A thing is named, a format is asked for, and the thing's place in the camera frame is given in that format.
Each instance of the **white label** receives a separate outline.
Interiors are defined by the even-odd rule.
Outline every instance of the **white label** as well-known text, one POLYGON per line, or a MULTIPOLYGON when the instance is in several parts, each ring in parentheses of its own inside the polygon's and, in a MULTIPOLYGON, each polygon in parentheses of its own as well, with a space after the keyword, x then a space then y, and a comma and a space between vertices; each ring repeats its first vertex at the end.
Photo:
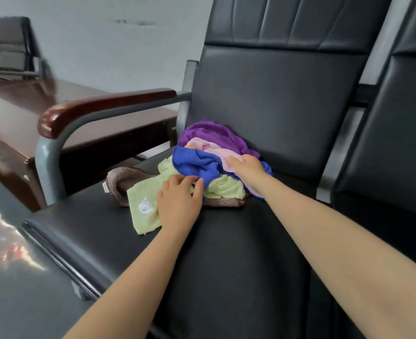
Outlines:
POLYGON ((108 189, 108 185, 106 184, 106 181, 103 182, 102 186, 103 186, 104 192, 109 193, 109 189, 108 189))
POLYGON ((142 214, 148 214, 153 210, 153 206, 148 201, 147 198, 143 199, 142 202, 139 204, 139 211, 142 214))

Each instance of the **armrest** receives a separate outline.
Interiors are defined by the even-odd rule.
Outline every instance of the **armrest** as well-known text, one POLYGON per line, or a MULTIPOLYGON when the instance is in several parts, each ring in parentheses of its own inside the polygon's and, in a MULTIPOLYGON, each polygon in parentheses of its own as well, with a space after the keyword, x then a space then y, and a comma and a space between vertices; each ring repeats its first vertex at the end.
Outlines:
POLYGON ((65 101, 47 109, 39 118, 37 129, 42 137, 57 139, 70 123, 84 115, 174 97, 177 97, 176 91, 160 88, 65 101))

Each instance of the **brown wooden table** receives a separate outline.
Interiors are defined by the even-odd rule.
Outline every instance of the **brown wooden table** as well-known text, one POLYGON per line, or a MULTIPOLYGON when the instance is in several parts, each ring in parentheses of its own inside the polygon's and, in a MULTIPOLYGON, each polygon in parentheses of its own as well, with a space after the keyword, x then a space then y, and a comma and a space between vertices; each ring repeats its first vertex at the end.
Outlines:
MULTIPOLYGON (((45 207, 34 161, 39 117, 60 102, 104 94, 108 93, 53 79, 1 84, 0 174, 8 169, 22 178, 39 207, 45 207)), ((175 111, 153 108, 82 126, 68 139, 60 158, 67 193, 102 180, 109 167, 172 140, 175 121, 175 111)), ((8 187, 19 189, 14 193, 21 197, 21 188, 12 183, 8 187)))

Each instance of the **white wall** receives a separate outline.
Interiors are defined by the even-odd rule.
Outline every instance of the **white wall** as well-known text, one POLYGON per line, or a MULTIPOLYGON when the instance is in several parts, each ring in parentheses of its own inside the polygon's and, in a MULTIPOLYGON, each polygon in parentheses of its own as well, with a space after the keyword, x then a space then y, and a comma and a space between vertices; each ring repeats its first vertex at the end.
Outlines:
POLYGON ((0 0, 0 16, 28 16, 57 78, 110 92, 180 90, 200 58, 212 0, 0 0), (155 26, 118 24, 151 21, 155 26))

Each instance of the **purple cloth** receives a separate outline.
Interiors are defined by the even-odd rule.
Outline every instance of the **purple cloth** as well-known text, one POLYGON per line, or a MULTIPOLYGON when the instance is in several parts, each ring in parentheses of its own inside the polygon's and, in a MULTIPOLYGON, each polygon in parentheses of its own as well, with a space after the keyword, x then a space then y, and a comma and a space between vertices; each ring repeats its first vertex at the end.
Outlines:
POLYGON ((250 154, 260 158, 260 154, 250 150, 241 137, 235 135, 226 126, 216 124, 208 118, 186 128, 180 139, 178 139, 178 146, 186 146, 188 141, 195 137, 215 143, 223 149, 230 149, 237 154, 250 154))

